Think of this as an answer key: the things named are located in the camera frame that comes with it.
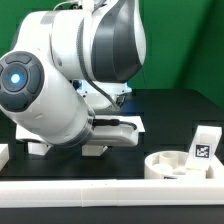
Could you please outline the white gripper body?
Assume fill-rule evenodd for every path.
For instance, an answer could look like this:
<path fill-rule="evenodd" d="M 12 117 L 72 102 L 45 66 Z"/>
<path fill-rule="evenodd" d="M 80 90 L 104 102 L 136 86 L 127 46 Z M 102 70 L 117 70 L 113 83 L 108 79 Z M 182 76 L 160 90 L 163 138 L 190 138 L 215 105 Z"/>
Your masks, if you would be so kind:
<path fill-rule="evenodd" d="M 85 140 L 87 145 L 134 147 L 138 144 L 138 131 L 132 131 L 130 128 L 111 130 L 93 125 L 92 127 L 90 136 Z"/>

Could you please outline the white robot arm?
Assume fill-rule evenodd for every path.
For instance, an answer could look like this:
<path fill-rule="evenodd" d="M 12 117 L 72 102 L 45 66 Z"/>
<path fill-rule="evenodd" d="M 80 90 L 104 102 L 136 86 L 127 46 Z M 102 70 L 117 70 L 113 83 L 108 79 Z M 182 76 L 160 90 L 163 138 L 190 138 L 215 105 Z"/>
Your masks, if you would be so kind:
<path fill-rule="evenodd" d="M 139 0 L 77 0 L 68 10 L 28 14 L 0 58 L 0 110 L 52 146 L 135 146 L 135 124 L 97 118 L 75 90 L 125 83 L 143 66 Z"/>

